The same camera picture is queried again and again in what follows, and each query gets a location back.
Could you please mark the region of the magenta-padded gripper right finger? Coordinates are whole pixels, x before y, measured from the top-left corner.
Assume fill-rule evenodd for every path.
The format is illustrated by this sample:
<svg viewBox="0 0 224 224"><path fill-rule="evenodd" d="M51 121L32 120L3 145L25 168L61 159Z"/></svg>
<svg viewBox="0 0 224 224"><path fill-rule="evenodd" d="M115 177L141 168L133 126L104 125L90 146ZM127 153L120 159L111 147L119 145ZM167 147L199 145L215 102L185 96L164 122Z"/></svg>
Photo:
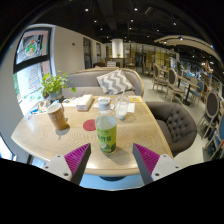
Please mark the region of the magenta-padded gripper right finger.
<svg viewBox="0 0 224 224"><path fill-rule="evenodd" d="M158 155L150 149L138 144L133 144L133 155L145 185L181 169L181 166L168 154Z"/></svg>

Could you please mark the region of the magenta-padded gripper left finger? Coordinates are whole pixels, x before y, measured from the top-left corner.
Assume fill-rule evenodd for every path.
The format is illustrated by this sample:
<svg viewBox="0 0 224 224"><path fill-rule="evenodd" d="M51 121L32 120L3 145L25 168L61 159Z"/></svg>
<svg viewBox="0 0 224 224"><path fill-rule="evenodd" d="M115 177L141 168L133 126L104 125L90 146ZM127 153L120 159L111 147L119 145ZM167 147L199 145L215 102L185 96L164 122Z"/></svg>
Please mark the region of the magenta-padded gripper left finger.
<svg viewBox="0 0 224 224"><path fill-rule="evenodd" d="M88 143L66 155L56 155L43 166L43 170L79 185L90 154L91 144Z"/></svg>

